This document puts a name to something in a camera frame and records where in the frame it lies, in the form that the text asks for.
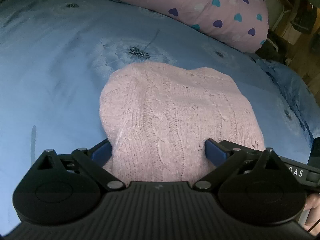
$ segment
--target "pink knit sweater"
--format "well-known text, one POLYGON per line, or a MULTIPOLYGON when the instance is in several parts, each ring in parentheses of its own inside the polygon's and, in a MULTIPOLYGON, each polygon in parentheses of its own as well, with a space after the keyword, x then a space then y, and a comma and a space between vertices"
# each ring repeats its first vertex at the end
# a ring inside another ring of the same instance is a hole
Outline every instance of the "pink knit sweater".
POLYGON ((208 138, 264 150, 249 101, 212 68, 130 64, 110 76, 100 117, 113 147, 104 168, 126 184, 196 182, 214 169, 204 155, 208 138))

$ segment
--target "human hand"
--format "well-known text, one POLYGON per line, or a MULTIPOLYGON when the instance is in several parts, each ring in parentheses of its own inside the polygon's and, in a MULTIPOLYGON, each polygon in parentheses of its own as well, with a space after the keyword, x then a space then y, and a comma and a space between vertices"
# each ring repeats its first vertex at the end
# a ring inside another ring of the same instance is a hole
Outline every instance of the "human hand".
MULTIPOLYGON (((313 193, 307 197, 303 210, 309 210, 309 215, 303 228, 309 230, 320 219, 320 194, 313 193)), ((316 236, 320 232, 320 223, 313 228, 310 233, 316 236)))

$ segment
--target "blue bedsheet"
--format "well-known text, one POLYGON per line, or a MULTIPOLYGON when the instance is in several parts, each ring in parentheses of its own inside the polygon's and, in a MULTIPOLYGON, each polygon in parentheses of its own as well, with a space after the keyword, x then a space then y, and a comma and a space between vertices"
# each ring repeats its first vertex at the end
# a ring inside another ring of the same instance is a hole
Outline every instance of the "blue bedsheet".
POLYGON ((292 69, 279 62, 257 59, 256 63, 271 76, 274 84, 299 119, 310 147, 320 136, 320 108, 307 85, 292 69))
POLYGON ((109 0, 0 3, 0 233, 19 219, 12 192, 44 149, 70 153, 105 139, 99 96, 108 76, 152 60, 230 75, 265 145, 307 163, 310 146, 270 77, 244 55, 146 9, 109 0))

